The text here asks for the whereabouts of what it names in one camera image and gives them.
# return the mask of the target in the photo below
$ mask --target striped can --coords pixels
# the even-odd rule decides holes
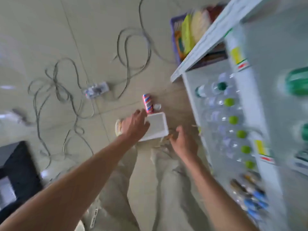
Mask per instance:
[[[145,110],[147,114],[152,114],[154,113],[153,105],[152,105],[152,100],[150,97],[150,94],[144,94],[142,95],[143,103],[145,106]]]

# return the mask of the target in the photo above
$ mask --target floor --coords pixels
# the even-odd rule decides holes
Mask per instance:
[[[194,118],[183,82],[179,80],[171,84],[169,80],[176,65],[163,62],[156,55],[152,55],[144,72],[129,81],[120,99],[112,101],[110,98],[110,94],[117,96],[125,86],[123,80],[126,68],[118,59],[113,60],[117,36],[125,27],[140,26],[139,1],[0,0],[0,114],[17,107],[34,122],[33,97],[28,95],[28,85],[36,78],[47,79],[44,69],[53,66],[60,58],[69,57],[76,63],[83,87],[87,86],[87,81],[107,81],[112,89],[109,94],[95,100],[93,118],[78,121],[78,125],[85,131],[83,137],[94,152],[115,138],[114,124],[118,118],[143,108],[142,95],[145,93],[150,93],[156,102],[162,104],[170,128],[183,124],[189,132],[195,133],[195,128],[191,127]],[[169,60],[174,59],[169,26],[172,17],[193,7],[217,2],[144,0],[141,7],[144,26],[160,54]],[[124,53],[123,48],[124,42],[121,41],[121,55]],[[128,55],[131,66],[145,62],[147,49],[142,38],[130,39]],[[74,68],[69,62],[59,66],[58,79],[72,93],[78,106],[83,95],[77,86]],[[44,96],[38,96],[39,103],[43,100]],[[87,101],[82,115],[87,116],[91,112],[91,102]],[[24,127],[6,119],[0,121],[0,146],[19,140],[28,141],[44,183],[91,156],[87,145],[78,136],[73,136],[67,145],[72,156],[64,159],[62,145],[68,130],[74,125],[75,114],[69,103],[62,104],[56,99],[55,92],[52,92],[42,109],[40,120],[40,133],[53,159],[47,169],[49,159],[41,154],[44,148],[37,138],[36,126]],[[151,230],[155,217],[156,179],[149,159],[150,148],[155,144],[155,141],[138,144],[138,159],[128,192],[133,213],[142,231]]]

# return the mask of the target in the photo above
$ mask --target yellow label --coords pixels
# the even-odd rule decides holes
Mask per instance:
[[[233,61],[235,62],[235,64],[240,64],[244,58],[242,56],[242,52],[239,46],[237,46],[236,48],[232,49],[231,52],[231,57],[233,59]]]
[[[258,153],[260,155],[267,155],[266,150],[265,150],[264,145],[263,145],[263,142],[261,140],[255,140],[254,142],[255,142],[255,144],[257,146]]]

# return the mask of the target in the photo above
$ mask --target trousers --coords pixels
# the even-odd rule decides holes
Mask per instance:
[[[152,230],[210,230],[206,215],[191,193],[191,182],[185,167],[171,146],[156,147],[151,151],[158,181],[156,217]],[[129,179],[136,160],[137,149],[133,147],[110,175],[99,194],[101,209],[91,230],[140,230],[127,198]]]

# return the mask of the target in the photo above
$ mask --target person's right arm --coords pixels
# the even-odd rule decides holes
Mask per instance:
[[[206,210],[217,231],[258,231],[239,205],[216,182],[197,156],[198,146],[183,127],[176,129],[177,139],[170,139],[172,147],[185,163],[201,194]]]

